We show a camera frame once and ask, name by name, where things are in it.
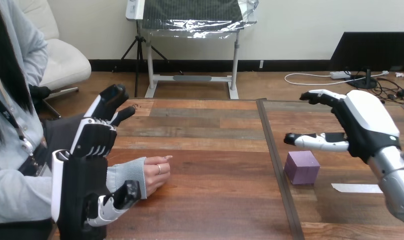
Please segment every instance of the white cable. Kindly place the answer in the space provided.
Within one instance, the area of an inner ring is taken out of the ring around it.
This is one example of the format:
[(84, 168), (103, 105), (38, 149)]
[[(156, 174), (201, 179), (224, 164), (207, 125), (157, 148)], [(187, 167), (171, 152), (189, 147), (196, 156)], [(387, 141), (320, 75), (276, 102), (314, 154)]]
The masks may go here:
[[(383, 71), (381, 74), (377, 74), (377, 75), (371, 75), (371, 77), (378, 77), (378, 76), (383, 76), (383, 75), (387, 75), (389, 74), (388, 71)], [(361, 77), (361, 78), (357, 78), (357, 79), (351, 79), (351, 80), (346, 80), (346, 81), (338, 81), (338, 82), (332, 82), (332, 83), (297, 83), (297, 82), (291, 82), (289, 80), (287, 80), (288, 76), (292, 76), (292, 75), (305, 75), (305, 76), (313, 76), (313, 77), (321, 77), (321, 78), (329, 78), (331, 77), (331, 75), (313, 75), (313, 74), (307, 74), (307, 73), (291, 73), (288, 74), (284, 77), (284, 80), (290, 84), (294, 84), (294, 85), (303, 85), (303, 86), (325, 86), (325, 85), (335, 85), (335, 84), (342, 84), (342, 83), (347, 83), (347, 82), (351, 82), (351, 81), (357, 81), (357, 80), (362, 80), (365, 77)]]

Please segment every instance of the purple cube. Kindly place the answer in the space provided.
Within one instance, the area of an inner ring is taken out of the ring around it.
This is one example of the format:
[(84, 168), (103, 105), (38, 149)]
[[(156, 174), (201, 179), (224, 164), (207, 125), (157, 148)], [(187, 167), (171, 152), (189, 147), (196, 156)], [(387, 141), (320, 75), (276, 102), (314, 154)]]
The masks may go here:
[(320, 164), (311, 151), (290, 151), (287, 155), (284, 172), (294, 185), (314, 184)]

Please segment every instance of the woman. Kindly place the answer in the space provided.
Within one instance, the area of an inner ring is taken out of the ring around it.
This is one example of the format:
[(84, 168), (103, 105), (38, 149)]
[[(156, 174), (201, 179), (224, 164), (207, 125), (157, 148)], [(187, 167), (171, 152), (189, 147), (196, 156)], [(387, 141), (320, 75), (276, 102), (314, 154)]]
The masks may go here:
[[(18, 170), (32, 152), (35, 158), (47, 155), (36, 153), (45, 149), (44, 131), (27, 88), (39, 84), (47, 60), (44, 35), (13, 0), (0, 0), (0, 223), (51, 218), (51, 177)], [(110, 167), (106, 185), (113, 192), (125, 180), (138, 180), (145, 199), (169, 178), (169, 158), (142, 157)]]

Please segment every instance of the wooden table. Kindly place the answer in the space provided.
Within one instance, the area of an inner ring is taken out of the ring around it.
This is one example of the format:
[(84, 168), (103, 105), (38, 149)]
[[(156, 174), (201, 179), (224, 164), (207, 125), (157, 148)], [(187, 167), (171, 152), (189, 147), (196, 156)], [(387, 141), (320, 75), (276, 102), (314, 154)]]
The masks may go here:
[(129, 100), (109, 165), (173, 155), (171, 179), (108, 239), (292, 239), (256, 102)]
[[(107, 239), (404, 239), (381, 194), (331, 183), (376, 184), (348, 153), (313, 151), (314, 186), (292, 186), (282, 166), (286, 133), (341, 132), (323, 105), (266, 100), (133, 99), (109, 165), (173, 155), (171, 179), (108, 226)], [(387, 106), (401, 131), (404, 109)]]

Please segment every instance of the robotic hand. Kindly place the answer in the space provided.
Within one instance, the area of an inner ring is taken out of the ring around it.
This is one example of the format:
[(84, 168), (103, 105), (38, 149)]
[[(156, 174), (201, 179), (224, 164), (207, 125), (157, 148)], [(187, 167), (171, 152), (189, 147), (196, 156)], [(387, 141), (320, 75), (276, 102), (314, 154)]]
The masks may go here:
[(284, 142), (361, 158), (377, 177), (389, 212), (404, 222), (404, 153), (399, 130), (380, 100), (359, 90), (341, 95), (324, 89), (303, 93), (300, 100), (332, 107), (345, 133), (288, 133)]
[(127, 99), (121, 85), (101, 92), (81, 120), (71, 149), (52, 154), (52, 217), (61, 239), (104, 239), (106, 225), (141, 198), (138, 181), (125, 181), (113, 193), (106, 187), (106, 156), (117, 135), (114, 126), (135, 112), (129, 107), (115, 113)]

